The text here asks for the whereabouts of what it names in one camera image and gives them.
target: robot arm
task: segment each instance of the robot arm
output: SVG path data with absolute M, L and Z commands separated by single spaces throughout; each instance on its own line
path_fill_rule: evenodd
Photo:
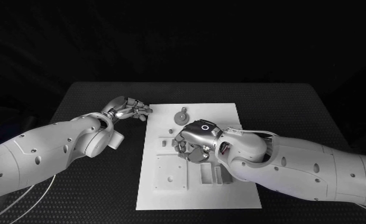
M 183 152 L 186 144 L 194 148 L 190 153 Z M 305 200 L 366 205 L 366 156 L 267 131 L 222 131 L 205 120 L 186 125 L 173 146 L 179 156 L 194 163 L 215 152 L 241 181 Z
M 94 158 L 124 136 L 114 124 L 128 117 L 146 120 L 153 110 L 133 98 L 115 98 L 99 113 L 36 128 L 0 145 L 0 196 L 45 181 L 81 157 Z

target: cable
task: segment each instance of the cable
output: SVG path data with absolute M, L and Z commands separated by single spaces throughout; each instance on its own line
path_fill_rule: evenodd
M 14 200 L 11 205 L 0 212 L 0 215 L 10 209 L 10 207 L 19 202 L 19 200 L 26 196 L 26 194 L 30 192 L 30 189 L 33 189 L 35 185 L 30 186 L 27 191 L 22 194 L 22 196 Z
M 48 189 L 46 189 L 46 191 L 45 191 L 45 193 L 43 193 L 40 199 L 39 199 L 39 200 L 36 201 L 36 203 L 33 204 L 33 207 L 29 208 L 29 210 L 20 215 L 20 217 L 19 217 L 10 224 L 16 223 L 16 221 L 19 221 L 19 220 L 23 218 L 23 216 L 30 212 L 30 210 L 35 208 L 36 204 L 40 202 L 40 200 L 42 200 L 43 196 L 46 195 L 48 190 L 49 190 L 49 188 L 50 188 L 50 186 L 52 186 L 52 183 L 53 183 L 53 181 L 55 181 L 55 177 L 56 177 L 56 175 L 53 176 L 53 179 L 52 179 L 52 182 L 50 182 L 50 184 L 49 184 L 49 186 L 48 186 Z
M 356 204 L 357 206 L 360 206 L 363 209 L 366 209 L 366 206 L 365 205 L 362 205 L 362 204 Z

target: black background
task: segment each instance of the black background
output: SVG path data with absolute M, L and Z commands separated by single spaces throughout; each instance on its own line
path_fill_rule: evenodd
M 0 0 L 1 106 L 43 125 L 78 81 L 308 83 L 353 144 L 362 1 Z

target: white paper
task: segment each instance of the white paper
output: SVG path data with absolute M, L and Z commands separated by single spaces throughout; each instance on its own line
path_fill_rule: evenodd
M 212 121 L 222 128 L 233 126 L 241 129 L 236 106 L 233 103 L 200 104 L 158 104 L 150 105 L 154 113 L 148 115 L 146 145 L 135 210 L 182 210 L 182 209 L 243 209 L 262 208 L 255 183 L 233 179 L 232 184 L 200 184 L 200 165 L 187 162 L 187 190 L 154 190 L 156 156 L 161 154 L 156 149 L 158 138 L 174 138 L 183 126 L 174 123 L 174 114 L 187 108 L 189 123 L 203 119 Z M 219 165 L 213 152 L 209 162 L 212 172 Z

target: dark table surface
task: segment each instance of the dark table surface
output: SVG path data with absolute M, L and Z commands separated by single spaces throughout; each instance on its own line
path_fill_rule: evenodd
M 246 83 L 75 83 L 50 123 L 99 112 L 117 96 L 147 104 L 235 103 L 243 129 L 268 130 L 336 149 L 347 142 L 313 87 L 307 84 Z M 366 209 L 353 203 L 313 202 L 256 185 L 262 209 L 135 211 L 146 138 L 146 122 L 127 119 L 115 125 L 125 136 L 118 150 L 76 160 L 56 175 L 50 190 L 19 223 L 366 223 Z M 37 184 L 0 217 L 9 223 L 42 196 L 50 179 Z M 7 197 L 6 204 L 22 191 Z

